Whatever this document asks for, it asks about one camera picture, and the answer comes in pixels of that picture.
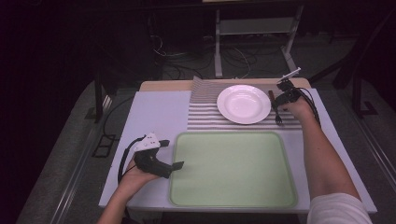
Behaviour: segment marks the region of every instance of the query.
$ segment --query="hand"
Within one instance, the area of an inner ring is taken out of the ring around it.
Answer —
[[[281,106],[281,108],[284,110],[289,110],[289,112],[299,121],[315,118],[314,112],[312,111],[308,102],[301,96],[296,102],[284,104]]]
[[[132,158],[115,193],[129,201],[143,186],[156,178],[159,177],[139,170]]]

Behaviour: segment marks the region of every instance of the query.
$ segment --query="forearm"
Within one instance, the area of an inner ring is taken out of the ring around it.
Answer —
[[[356,198],[359,193],[338,153],[313,117],[301,119],[304,135],[304,164],[311,199],[336,192]]]
[[[128,199],[117,193],[117,191],[111,196],[105,211],[100,216],[98,224],[109,224],[117,223],[120,224],[122,221],[123,212],[125,206],[128,203]]]

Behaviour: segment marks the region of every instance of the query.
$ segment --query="sleeve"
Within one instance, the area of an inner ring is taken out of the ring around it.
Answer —
[[[372,223],[363,203],[345,193],[322,195],[311,201],[307,224]]]

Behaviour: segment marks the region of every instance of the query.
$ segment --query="striped placemat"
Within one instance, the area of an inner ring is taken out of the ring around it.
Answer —
[[[188,131],[265,131],[265,130],[301,130],[300,122],[288,111],[279,110],[282,125],[275,123],[276,113],[271,110],[264,120],[254,124],[237,124],[224,118],[217,106],[219,94],[233,83],[217,83],[195,77],[189,107]],[[282,93],[275,84],[253,84],[265,94],[273,91],[277,97]]]

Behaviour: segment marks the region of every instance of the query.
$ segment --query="light green tray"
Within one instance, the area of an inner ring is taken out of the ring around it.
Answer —
[[[182,133],[171,175],[175,206],[292,207],[296,191],[276,133]]]

